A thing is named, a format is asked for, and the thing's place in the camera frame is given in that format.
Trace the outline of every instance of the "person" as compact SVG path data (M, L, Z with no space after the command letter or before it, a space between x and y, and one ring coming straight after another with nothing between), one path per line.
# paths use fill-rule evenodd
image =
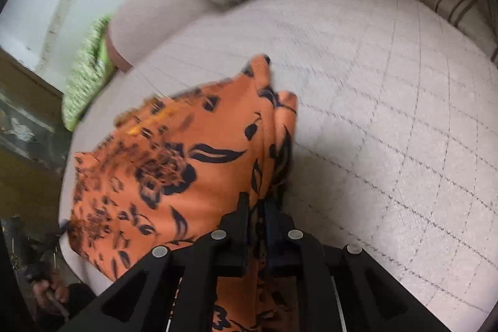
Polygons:
M54 298L69 313L69 319L76 316L96 297L86 284L73 283L66 286L60 272L53 270L51 280L32 283L33 296L36 300L35 323L41 332L54 332L64 325L63 314L48 299L47 291L53 291Z

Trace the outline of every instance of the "brown edge trim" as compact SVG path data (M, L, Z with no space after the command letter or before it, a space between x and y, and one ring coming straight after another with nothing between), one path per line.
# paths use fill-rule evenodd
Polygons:
M118 52L116 47L114 47L113 40L110 37L110 24L112 20L107 25L106 30L106 47L107 47L107 55L109 59L114 64L114 66L122 72L128 72L133 65L131 65L123 56Z

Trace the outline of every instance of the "round metal rivet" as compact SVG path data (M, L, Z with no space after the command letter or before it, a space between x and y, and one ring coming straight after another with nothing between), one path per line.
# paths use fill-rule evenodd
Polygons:
M363 251L362 247L360 245L355 244L355 243L350 243L346 247L346 249L352 255L358 255L358 254L360 254Z
M211 238L219 241L220 239L225 239L227 237L227 233L222 229L216 229L211 232Z
M290 239L301 239L303 237L303 231L299 229L291 229L287 234Z
M165 246L159 245L153 249L153 256L155 256L156 258L162 258L167 254L168 254L168 248L166 248Z

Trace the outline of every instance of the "orange fabric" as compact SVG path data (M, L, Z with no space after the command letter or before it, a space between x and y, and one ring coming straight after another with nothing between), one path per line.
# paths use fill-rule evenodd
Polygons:
M115 280L156 245L178 249L216 229L240 193L251 207L281 199L297 98L273 92L269 65L259 55L234 79L151 99L77 153L71 247ZM253 251L244 278L218 281L214 330L257 330L277 311L257 280L264 252Z

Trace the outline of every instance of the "green fuzzy cloth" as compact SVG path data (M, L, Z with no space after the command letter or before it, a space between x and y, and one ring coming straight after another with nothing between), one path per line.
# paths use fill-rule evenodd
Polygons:
M110 17L96 20L85 34L62 98L62 120L74 131L91 101L107 84L115 66L107 55L104 34Z

